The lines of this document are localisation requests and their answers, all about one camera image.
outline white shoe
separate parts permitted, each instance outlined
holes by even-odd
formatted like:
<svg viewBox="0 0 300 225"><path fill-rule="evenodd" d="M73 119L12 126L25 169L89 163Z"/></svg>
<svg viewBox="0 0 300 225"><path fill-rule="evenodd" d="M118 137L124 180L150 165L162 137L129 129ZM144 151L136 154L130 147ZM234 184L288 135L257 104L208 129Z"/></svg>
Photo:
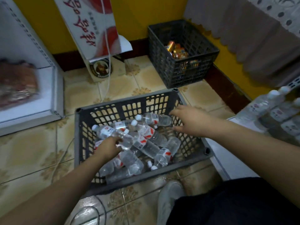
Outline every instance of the white shoe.
<svg viewBox="0 0 300 225"><path fill-rule="evenodd" d="M179 181L169 181L160 191L157 207L157 225L166 225L175 200L184 197L185 191Z"/></svg>

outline hand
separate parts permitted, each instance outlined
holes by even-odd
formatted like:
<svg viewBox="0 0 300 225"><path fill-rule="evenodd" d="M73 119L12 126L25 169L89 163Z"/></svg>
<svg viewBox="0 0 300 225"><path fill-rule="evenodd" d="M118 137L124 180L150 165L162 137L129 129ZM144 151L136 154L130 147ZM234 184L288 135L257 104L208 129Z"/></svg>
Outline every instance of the hand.
<svg viewBox="0 0 300 225"><path fill-rule="evenodd" d="M174 126L175 131L196 137L211 138L214 128L217 128L222 122L222 119L192 106L179 105L170 112L170 115L179 117L183 123L183 126Z"/></svg>
<svg viewBox="0 0 300 225"><path fill-rule="evenodd" d="M122 141L119 137L110 136L103 140L103 142L98 146L94 153L94 156L99 157L99 159L104 160L105 163L111 161L116 157L122 149L117 147L118 141Z"/></svg>

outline gray curtain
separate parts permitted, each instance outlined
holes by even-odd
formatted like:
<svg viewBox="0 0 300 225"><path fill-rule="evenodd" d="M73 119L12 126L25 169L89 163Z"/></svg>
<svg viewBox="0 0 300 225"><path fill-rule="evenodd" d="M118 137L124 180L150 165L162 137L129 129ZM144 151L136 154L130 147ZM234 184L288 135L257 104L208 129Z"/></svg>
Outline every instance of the gray curtain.
<svg viewBox="0 0 300 225"><path fill-rule="evenodd" d="M184 17L211 30L253 80L284 86L300 75L300 39L247 0L188 0Z"/></svg>

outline black plastic crate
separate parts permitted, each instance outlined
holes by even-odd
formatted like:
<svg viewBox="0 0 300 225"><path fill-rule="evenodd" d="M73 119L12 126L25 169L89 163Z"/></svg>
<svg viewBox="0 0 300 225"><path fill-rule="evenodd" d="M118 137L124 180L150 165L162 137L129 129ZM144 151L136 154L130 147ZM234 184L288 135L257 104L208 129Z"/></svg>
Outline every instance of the black plastic crate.
<svg viewBox="0 0 300 225"><path fill-rule="evenodd" d="M219 49L185 20L150 25L148 33L150 60L167 88L203 80L219 54ZM173 58L166 49L169 41L179 43L189 57Z"/></svg>
<svg viewBox="0 0 300 225"><path fill-rule="evenodd" d="M96 134L92 131L93 125L110 125L112 122L134 119L135 115L145 112L169 114L179 104L186 105L186 102L178 89L173 88L76 109L75 167L79 166L94 152ZM183 125L178 117L173 116L172 119L172 125ZM160 127L159 131L167 138L176 136L182 141L178 152L168 166L150 171L146 162L152 159L142 155L139 158L144 162L145 173L109 185L106 184L105 178L100 178L99 173L97 173L88 192L82 197L107 194L116 189L168 173L180 167L190 166L211 156L211 150L205 139L175 132L172 130L172 127Z"/></svg>

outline person's left hand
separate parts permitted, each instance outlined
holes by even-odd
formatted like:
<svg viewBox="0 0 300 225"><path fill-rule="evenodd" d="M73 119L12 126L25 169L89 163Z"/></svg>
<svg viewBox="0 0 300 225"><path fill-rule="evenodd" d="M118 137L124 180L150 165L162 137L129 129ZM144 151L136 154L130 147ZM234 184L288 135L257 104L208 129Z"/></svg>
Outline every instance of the person's left hand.
<svg viewBox="0 0 300 225"><path fill-rule="evenodd" d="M116 157L120 151L121 147L117 147L118 141L122 141L119 137L110 136L103 140L103 142L98 146L94 153L94 156L99 157L99 159L104 160L105 163Z"/></svg>

